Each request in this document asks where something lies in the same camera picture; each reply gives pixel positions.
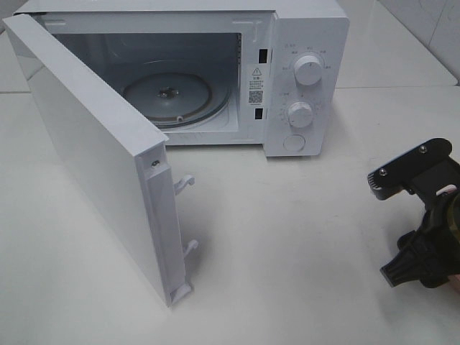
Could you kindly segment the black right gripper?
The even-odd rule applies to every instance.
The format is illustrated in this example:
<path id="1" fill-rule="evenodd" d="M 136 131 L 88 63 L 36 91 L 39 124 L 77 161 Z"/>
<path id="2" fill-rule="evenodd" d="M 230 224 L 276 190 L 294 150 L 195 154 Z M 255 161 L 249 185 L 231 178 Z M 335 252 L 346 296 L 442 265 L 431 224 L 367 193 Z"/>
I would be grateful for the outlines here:
<path id="1" fill-rule="evenodd" d="M 459 163 L 450 157 L 400 157 L 399 185 L 425 205 L 419 228 L 398 239 L 398 254 L 380 268 L 394 288 L 418 280 L 437 288 L 459 274 Z"/>

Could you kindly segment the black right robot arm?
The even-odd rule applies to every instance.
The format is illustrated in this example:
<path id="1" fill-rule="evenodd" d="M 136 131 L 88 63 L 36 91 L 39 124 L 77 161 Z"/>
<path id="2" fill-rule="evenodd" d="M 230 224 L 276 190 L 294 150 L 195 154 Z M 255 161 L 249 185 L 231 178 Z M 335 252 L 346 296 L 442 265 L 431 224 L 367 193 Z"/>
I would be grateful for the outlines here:
<path id="1" fill-rule="evenodd" d="M 437 288 L 459 274 L 459 163 L 447 158 L 411 182 L 425 214 L 418 229 L 398 239 L 399 252 L 380 272 L 391 287 L 418 280 Z"/>

